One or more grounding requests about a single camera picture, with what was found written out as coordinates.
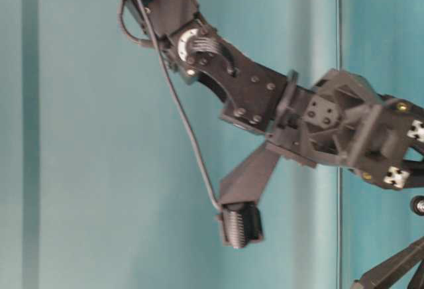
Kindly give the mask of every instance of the robotic arm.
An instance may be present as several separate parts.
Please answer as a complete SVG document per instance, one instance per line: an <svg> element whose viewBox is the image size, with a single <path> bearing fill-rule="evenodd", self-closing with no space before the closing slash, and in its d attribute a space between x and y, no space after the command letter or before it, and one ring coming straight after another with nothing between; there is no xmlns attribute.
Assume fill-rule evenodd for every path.
<svg viewBox="0 0 424 289"><path fill-rule="evenodd" d="M120 12L132 41L146 47L156 41L170 69L223 102L222 120L265 138L220 183L224 244L243 248L262 239L257 205L281 156L312 168L349 168L383 189L424 186L424 162L405 159L409 148L424 155L422 108L379 95L346 71L330 70L312 89L299 87L295 72L261 66L220 37L196 0L122 0L121 6L150 37L129 34Z"/></svg>

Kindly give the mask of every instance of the screw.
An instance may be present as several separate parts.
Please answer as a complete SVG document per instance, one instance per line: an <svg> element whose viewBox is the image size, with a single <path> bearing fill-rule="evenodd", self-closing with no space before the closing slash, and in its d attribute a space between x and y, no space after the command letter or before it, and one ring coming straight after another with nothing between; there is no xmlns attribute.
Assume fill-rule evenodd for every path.
<svg viewBox="0 0 424 289"><path fill-rule="evenodd" d="M207 31L207 29L206 29L205 27L202 27L202 28L200 29L200 34L201 34L202 36L207 35L207 33L208 33L208 31Z"/></svg>
<svg viewBox="0 0 424 289"><path fill-rule="evenodd" d="M419 201L419 202L417 203L416 207L417 207L417 210L418 210L420 213L424 213L424 201Z"/></svg>
<svg viewBox="0 0 424 289"><path fill-rule="evenodd" d="M399 102L396 105L397 110L401 111L401 112L407 112L409 110L409 106L404 103L404 102Z"/></svg>
<svg viewBox="0 0 424 289"><path fill-rule="evenodd" d="M252 123L253 125L257 125L261 121L262 121L262 117L260 115L254 115L253 120L250 123Z"/></svg>
<svg viewBox="0 0 424 289"><path fill-rule="evenodd" d="M364 180L367 180L367 181L372 180L372 175L367 172L362 173L362 177L364 178Z"/></svg>
<svg viewBox="0 0 424 289"><path fill-rule="evenodd" d="M246 113L246 109L244 108L238 108L237 110L234 111L234 115L238 118L244 115L245 113Z"/></svg>
<svg viewBox="0 0 424 289"><path fill-rule="evenodd" d="M188 63L189 65L193 65L195 62L196 62L196 60L194 59L194 57L193 57L193 56L189 56L189 57L187 57L187 63Z"/></svg>

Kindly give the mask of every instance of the wire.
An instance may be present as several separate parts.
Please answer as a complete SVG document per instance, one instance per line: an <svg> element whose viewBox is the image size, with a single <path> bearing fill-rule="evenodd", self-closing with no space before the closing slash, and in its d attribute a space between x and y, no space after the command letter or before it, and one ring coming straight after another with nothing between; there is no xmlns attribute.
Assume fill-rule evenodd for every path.
<svg viewBox="0 0 424 289"><path fill-rule="evenodd" d="M136 1L137 1L137 4L138 4L138 8L140 9L140 12L142 13L142 16L143 16L144 20L146 21L148 31L149 31L150 37L152 39L152 42L153 42L153 46L156 49L156 51L158 52L160 65L161 65L161 67L164 71L164 74L165 74L165 77L166 77L166 83L168 84L168 86L170 88L172 99L175 101L175 104L177 106L181 120L183 121L184 127L185 127L187 134L189 136L189 139L190 139L190 142L191 142L191 145L193 147L193 151L194 151L194 154L195 154L195 157L196 157L197 164L199 166L201 175L203 176L203 180L205 181L206 190L207 190L207 193L209 195L209 199L211 200L213 207L215 209L217 209L217 211L221 211L221 205L219 205L217 198L215 197L215 192L213 191L213 186L212 186L211 180L209 178L209 175L207 173L205 161L203 160L203 157L201 155L199 143L198 143L196 136L195 136L195 133L194 133L194 131L193 131L191 125L190 125L190 122L188 120L186 112L184 111L183 105L182 105L182 103L181 103L181 101L178 97L178 94L175 90L174 84L172 83L172 80L171 80L170 75L168 73L168 69L166 69L165 61L164 61L164 58L162 56L162 52L159 49L158 39L156 38L156 35L154 34L152 23L150 22L150 19L147 16L147 12L146 12L146 9L144 8L143 2L141 0L136 0Z"/></svg>
<svg viewBox="0 0 424 289"><path fill-rule="evenodd" d="M147 40L147 39L139 39L137 37L135 37L134 35L132 35L127 27L125 26L124 23L124 9L125 9L125 3L127 2L127 0L121 0L121 2L119 3L119 7L118 7L118 23L119 23L119 27L121 28L122 32L124 33L124 35L126 37L128 37L129 40L131 40L133 43L143 46L143 47L147 47L147 48L153 48L153 43L151 40Z"/></svg>

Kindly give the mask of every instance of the teal wall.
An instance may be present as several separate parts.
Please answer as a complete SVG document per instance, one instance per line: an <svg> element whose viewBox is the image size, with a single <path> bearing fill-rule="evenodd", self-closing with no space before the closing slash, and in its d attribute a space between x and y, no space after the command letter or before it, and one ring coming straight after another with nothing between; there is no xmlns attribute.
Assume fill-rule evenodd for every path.
<svg viewBox="0 0 424 289"><path fill-rule="evenodd" d="M423 106L423 0L342 1L343 67L380 93ZM344 172L343 288L423 236L424 221L409 210L423 192L382 191ZM394 288L406 288L409 279Z"/></svg>
<svg viewBox="0 0 424 289"><path fill-rule="evenodd" d="M335 0L199 2L304 86L336 66ZM0 0L0 288L336 288L335 169L282 160L260 205L266 241L222 247L156 55L120 33L117 5ZM174 79L217 183L261 138Z"/></svg>

